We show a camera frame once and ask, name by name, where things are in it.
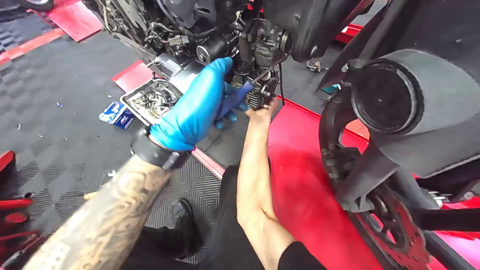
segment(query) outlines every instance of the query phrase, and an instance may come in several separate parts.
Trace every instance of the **screwdriver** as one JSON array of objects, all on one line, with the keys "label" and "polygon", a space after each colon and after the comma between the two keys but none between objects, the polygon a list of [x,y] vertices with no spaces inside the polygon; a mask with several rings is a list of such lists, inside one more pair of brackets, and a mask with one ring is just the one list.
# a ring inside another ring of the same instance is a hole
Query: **screwdriver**
[{"label": "screwdriver", "polygon": [[228,95],[227,98],[225,98],[220,104],[220,108],[218,109],[218,114],[215,120],[218,121],[222,119],[229,111],[237,107],[242,102],[243,98],[248,94],[248,92],[253,90],[253,85],[287,57],[288,54],[285,54],[282,58],[274,62],[273,65],[265,69],[252,82],[246,81],[240,88],[237,89],[237,91],[234,91],[232,94]]}]

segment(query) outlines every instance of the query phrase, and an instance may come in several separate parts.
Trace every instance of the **screw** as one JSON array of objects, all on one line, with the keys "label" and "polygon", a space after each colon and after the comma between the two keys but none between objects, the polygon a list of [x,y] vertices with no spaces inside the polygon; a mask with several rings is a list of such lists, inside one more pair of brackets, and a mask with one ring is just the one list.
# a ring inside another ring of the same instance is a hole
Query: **screw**
[{"label": "screw", "polygon": [[310,56],[313,56],[317,52],[317,46],[315,45],[312,50],[310,51]]}]

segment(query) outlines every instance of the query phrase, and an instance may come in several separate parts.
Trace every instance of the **tattoo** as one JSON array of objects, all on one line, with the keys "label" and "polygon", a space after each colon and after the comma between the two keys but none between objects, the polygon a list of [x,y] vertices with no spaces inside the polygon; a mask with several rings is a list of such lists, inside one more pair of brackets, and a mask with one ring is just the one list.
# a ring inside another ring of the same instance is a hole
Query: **tattoo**
[{"label": "tattoo", "polygon": [[118,269],[170,176],[171,172],[132,157],[40,247],[24,269]]}]

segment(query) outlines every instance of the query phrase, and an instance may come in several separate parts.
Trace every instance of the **cardboard box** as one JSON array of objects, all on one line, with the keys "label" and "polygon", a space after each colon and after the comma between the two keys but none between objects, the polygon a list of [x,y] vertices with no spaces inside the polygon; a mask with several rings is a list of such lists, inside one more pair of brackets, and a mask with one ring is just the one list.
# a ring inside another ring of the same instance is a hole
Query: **cardboard box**
[{"label": "cardboard box", "polygon": [[135,115],[122,103],[114,101],[98,116],[99,120],[126,130],[135,120]]}]

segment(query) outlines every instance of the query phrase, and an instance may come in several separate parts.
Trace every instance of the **rear wheel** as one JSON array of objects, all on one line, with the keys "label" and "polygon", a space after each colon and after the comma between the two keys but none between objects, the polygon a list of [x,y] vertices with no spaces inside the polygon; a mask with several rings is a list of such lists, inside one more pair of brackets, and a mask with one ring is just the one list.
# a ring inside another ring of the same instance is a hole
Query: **rear wheel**
[{"label": "rear wheel", "polygon": [[18,0],[24,8],[34,11],[47,12],[53,9],[53,0]]}]

